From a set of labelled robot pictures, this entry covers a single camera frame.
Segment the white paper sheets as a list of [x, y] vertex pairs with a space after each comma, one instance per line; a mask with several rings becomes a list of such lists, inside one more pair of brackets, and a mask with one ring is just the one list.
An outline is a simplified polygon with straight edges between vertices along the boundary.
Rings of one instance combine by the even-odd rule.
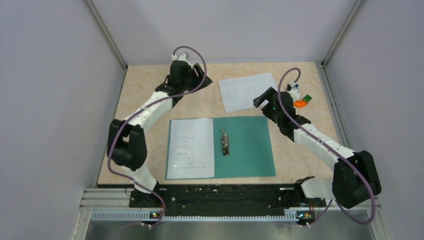
[[219, 80], [218, 86], [227, 113], [252, 109], [255, 98], [268, 88], [277, 88], [270, 72]]

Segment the green plastic folder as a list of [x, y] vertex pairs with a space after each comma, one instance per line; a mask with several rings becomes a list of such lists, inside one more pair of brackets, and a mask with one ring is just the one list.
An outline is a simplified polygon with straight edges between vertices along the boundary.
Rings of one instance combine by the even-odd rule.
[[[213, 119], [215, 176], [210, 179], [274, 177], [276, 169], [264, 116]], [[222, 153], [222, 128], [229, 137], [229, 155]]]

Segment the printed white paper sheet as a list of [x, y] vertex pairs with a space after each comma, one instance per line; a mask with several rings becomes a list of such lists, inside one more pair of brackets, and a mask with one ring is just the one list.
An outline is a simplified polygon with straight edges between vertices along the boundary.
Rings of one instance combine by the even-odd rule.
[[169, 125], [167, 180], [215, 177], [214, 121], [172, 119]]

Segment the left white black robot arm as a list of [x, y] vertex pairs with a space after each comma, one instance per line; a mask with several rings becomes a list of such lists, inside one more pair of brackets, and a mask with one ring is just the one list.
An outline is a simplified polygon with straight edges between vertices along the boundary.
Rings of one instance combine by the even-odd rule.
[[206, 64], [192, 65], [185, 60], [174, 60], [164, 82], [134, 113], [123, 120], [114, 119], [109, 125], [107, 140], [107, 168], [114, 175], [130, 180], [141, 200], [149, 207], [160, 202], [155, 190], [158, 181], [147, 167], [147, 131], [163, 114], [174, 108], [185, 96], [197, 92], [213, 81], [207, 75]]

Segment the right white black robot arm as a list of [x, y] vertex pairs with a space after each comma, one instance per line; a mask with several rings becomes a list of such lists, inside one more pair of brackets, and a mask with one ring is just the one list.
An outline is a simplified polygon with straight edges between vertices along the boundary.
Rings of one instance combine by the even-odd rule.
[[253, 99], [253, 105], [258, 108], [264, 101], [267, 104], [261, 108], [263, 115], [276, 123], [284, 136], [313, 152], [333, 172], [330, 178], [298, 180], [300, 188], [293, 192], [297, 205], [307, 206], [313, 199], [320, 198], [335, 200], [351, 209], [381, 193], [371, 153], [347, 148], [320, 132], [309, 119], [296, 113], [293, 98], [286, 91], [278, 92], [269, 87]]

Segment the metal folder clip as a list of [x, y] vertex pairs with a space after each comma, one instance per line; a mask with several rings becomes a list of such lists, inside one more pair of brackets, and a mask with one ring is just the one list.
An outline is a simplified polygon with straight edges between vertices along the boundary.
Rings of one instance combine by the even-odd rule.
[[221, 150], [224, 156], [228, 156], [230, 154], [229, 135], [224, 128], [221, 129]]

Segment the orange curved toy block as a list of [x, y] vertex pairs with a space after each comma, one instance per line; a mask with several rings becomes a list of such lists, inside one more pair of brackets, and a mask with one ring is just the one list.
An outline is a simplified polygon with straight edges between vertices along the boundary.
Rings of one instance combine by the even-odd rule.
[[309, 100], [307, 100], [307, 99], [301, 99], [301, 100], [297, 100], [297, 101], [295, 101], [294, 103], [293, 103], [293, 105], [296, 107], [296, 108], [304, 108], [305, 106], [307, 106], [308, 105], [308, 103], [309, 103]]

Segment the green toy brick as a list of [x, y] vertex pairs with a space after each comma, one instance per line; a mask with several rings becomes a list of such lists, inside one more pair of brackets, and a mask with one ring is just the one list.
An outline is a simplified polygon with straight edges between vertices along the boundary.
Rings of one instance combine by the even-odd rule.
[[308, 103], [311, 99], [312, 99], [312, 97], [311, 97], [310, 95], [308, 95], [308, 94], [307, 94], [307, 95], [305, 95], [305, 96], [303, 97], [303, 99], [302, 99], [302, 100], [303, 100], [304, 102]]

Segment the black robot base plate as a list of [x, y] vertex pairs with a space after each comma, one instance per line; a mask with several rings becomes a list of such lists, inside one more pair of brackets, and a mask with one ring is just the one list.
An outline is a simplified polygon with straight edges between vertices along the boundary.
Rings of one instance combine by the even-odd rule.
[[133, 190], [131, 208], [165, 207], [165, 216], [282, 216], [286, 209], [325, 207], [292, 184], [157, 184], [153, 194]]

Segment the aluminium frame rail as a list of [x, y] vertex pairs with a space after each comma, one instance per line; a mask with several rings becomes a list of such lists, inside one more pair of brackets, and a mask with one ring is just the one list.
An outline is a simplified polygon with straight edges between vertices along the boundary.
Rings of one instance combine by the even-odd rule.
[[87, 210], [127, 209], [133, 188], [87, 188], [79, 207]]

